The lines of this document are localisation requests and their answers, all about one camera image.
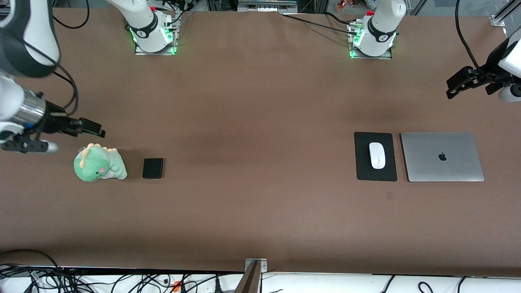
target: table surface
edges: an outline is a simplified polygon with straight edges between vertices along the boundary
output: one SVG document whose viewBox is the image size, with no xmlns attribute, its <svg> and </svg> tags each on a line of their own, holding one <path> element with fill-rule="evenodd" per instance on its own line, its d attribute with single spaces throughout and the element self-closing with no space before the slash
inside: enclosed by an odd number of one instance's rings
<svg viewBox="0 0 521 293">
<path fill-rule="evenodd" d="M 485 17 L 461 22 L 482 62 L 504 39 Z M 107 8 L 56 27 L 78 116 L 107 137 L 0 153 L 1 249 L 60 265 L 241 270 L 258 257 L 278 271 L 521 274 L 521 103 L 484 88 L 447 100 L 445 81 L 471 64 L 452 18 L 404 18 L 387 61 L 349 59 L 342 33 L 278 13 L 194 13 L 169 57 L 134 56 L 123 25 Z M 70 97 L 55 76 L 19 82 Z M 397 182 L 356 179 L 356 131 L 393 134 Z M 408 182 L 407 131 L 471 131 L 485 182 Z M 128 179 L 80 181 L 72 162 L 90 142 L 120 149 Z M 165 158 L 163 179 L 141 178 L 145 157 Z"/>
</svg>

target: mouse pad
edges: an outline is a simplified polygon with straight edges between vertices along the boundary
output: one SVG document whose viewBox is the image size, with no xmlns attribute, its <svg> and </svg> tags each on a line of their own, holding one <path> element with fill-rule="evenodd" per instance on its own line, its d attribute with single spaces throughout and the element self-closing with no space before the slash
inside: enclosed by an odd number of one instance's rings
<svg viewBox="0 0 521 293">
<path fill-rule="evenodd" d="M 382 169 L 374 169 L 369 157 L 369 144 L 379 142 L 386 154 L 386 165 Z M 358 180 L 397 181 L 396 161 L 392 134 L 375 132 L 355 132 L 356 178 Z"/>
</svg>

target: plush toy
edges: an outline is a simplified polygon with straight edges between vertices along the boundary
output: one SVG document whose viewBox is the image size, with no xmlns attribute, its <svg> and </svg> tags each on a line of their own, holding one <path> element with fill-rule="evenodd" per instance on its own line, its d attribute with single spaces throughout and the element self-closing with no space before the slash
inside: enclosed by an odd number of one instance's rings
<svg viewBox="0 0 521 293">
<path fill-rule="evenodd" d="M 74 171 L 81 180 L 87 182 L 100 178 L 127 177 L 127 169 L 118 150 L 102 148 L 98 143 L 89 143 L 86 148 L 80 150 L 74 159 Z"/>
</svg>

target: white mouse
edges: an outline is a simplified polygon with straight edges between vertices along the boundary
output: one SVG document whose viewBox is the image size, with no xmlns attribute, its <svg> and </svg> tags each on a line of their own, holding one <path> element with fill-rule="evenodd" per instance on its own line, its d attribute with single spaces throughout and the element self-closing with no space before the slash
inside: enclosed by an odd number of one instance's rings
<svg viewBox="0 0 521 293">
<path fill-rule="evenodd" d="M 382 169 L 386 166 L 386 154 L 381 143 L 372 142 L 369 144 L 369 157 L 374 169 Z"/>
</svg>

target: laptop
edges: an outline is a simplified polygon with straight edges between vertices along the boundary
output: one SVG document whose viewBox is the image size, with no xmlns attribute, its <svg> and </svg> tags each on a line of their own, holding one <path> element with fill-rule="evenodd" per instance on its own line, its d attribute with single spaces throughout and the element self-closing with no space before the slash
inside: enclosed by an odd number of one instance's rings
<svg viewBox="0 0 521 293">
<path fill-rule="evenodd" d="M 410 182 L 484 181 L 470 132 L 400 134 Z"/>
</svg>

